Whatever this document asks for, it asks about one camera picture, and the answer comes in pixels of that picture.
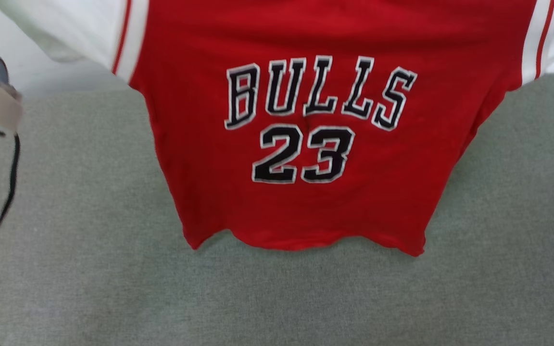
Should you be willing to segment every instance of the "red stripe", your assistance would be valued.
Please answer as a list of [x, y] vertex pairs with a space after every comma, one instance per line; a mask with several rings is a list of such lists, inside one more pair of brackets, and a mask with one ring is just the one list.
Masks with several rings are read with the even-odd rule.
[[544, 44], [547, 39], [548, 29], [550, 29], [550, 22], [553, 19], [553, 12], [554, 12], [554, 0], [550, 0], [547, 21], [544, 24], [544, 29], [542, 31], [542, 36], [540, 38], [540, 45], [538, 46], [538, 55], [536, 58], [536, 79], [538, 79], [542, 74], [542, 53], [544, 52]]
[[129, 22], [129, 14], [132, 11], [132, 0], [127, 0], [127, 7], [125, 9], [125, 18], [123, 19], [123, 29], [121, 30], [121, 39], [119, 40], [119, 49], [117, 49], [117, 56], [114, 59], [113, 73], [117, 73], [119, 68], [119, 60], [121, 59], [121, 52], [123, 52], [123, 44], [125, 43], [125, 37], [127, 35], [127, 22]]

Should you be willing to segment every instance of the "red jersey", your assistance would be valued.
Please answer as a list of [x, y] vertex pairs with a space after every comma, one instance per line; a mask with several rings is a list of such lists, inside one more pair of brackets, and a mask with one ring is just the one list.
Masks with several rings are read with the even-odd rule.
[[87, 49], [101, 41], [86, 30], [70, 46], [145, 96], [194, 249], [229, 229], [270, 249], [363, 236], [418, 256], [479, 125], [554, 72], [554, 0], [115, 3], [87, 20], [117, 13], [112, 48]]

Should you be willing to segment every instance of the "bulls jersey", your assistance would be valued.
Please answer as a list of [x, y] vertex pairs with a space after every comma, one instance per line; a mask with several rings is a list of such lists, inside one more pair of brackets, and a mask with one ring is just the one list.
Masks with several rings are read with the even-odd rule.
[[60, 26], [46, 2], [0, 7], [144, 95], [194, 249], [229, 229], [418, 256], [479, 125], [554, 73], [554, 0], [52, 0]]

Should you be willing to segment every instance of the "number 23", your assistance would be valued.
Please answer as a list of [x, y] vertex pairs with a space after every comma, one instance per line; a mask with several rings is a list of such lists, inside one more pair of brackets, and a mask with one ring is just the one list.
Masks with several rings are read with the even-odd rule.
[[[297, 125], [273, 124], [260, 132], [260, 147], [272, 148], [277, 140], [286, 140], [277, 151], [253, 164], [252, 180], [270, 184], [293, 184], [297, 167], [288, 165], [301, 153], [303, 134]], [[309, 134], [307, 147], [318, 149], [317, 164], [303, 167], [301, 179], [308, 183], [334, 182], [345, 169], [352, 149], [354, 132], [349, 127], [319, 126]], [[328, 169], [320, 170], [320, 162], [328, 162]]]

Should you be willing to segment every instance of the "gray background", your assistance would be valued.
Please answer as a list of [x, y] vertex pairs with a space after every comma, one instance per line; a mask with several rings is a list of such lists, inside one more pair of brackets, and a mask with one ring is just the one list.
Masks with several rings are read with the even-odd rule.
[[554, 346], [554, 77], [481, 128], [417, 259], [361, 238], [262, 250], [228, 232], [194, 252], [136, 92], [31, 101], [20, 135], [4, 346]]

